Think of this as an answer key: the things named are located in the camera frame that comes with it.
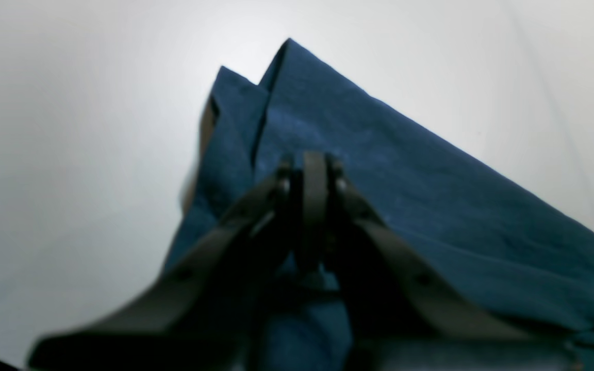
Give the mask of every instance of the fabric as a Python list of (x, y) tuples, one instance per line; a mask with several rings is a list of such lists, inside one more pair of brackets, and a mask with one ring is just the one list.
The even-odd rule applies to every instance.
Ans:
[[(496, 314), (578, 331), (582, 356), (594, 365), (590, 230), (368, 96), (292, 40), (257, 86), (221, 68), (212, 103), (216, 126), (165, 269), (282, 154), (326, 151), (342, 160), (387, 225), (463, 295)], [(344, 319), (341, 303), (277, 315), (264, 365), (340, 368), (351, 343)], [(308, 357), (288, 355), (297, 349)]]

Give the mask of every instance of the white table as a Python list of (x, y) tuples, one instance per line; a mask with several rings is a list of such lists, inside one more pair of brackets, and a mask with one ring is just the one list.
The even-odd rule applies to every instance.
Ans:
[(155, 279), (219, 66), (287, 37), (594, 230), (594, 0), (0, 1), (0, 358)]

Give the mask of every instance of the blue towel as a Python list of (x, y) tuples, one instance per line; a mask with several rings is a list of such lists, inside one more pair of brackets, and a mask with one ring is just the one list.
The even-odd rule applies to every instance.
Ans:
[[(165, 270), (283, 153), (330, 152), (387, 225), (460, 293), (496, 314), (577, 331), (594, 369), (594, 233), (583, 225), (292, 40), (259, 85), (221, 68), (212, 104), (216, 126)], [(340, 369), (350, 344), (342, 303), (295, 306), (272, 319), (261, 365)]]

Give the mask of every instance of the white backdrop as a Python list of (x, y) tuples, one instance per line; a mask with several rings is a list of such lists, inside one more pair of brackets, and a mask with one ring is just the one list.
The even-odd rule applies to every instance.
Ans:
[(287, 37), (594, 230), (594, 0), (0, 1), (0, 357), (158, 275), (220, 65)]

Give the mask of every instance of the folded cloth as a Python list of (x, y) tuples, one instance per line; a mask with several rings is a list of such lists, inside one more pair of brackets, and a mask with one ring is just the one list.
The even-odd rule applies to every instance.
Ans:
[[(594, 233), (583, 225), (368, 96), (292, 40), (259, 85), (221, 68), (212, 104), (216, 125), (166, 270), (282, 154), (329, 152), (387, 225), (460, 293), (498, 315), (577, 331), (587, 369), (594, 369)], [(262, 366), (341, 367), (351, 343), (341, 303), (301, 303), (271, 323)]]

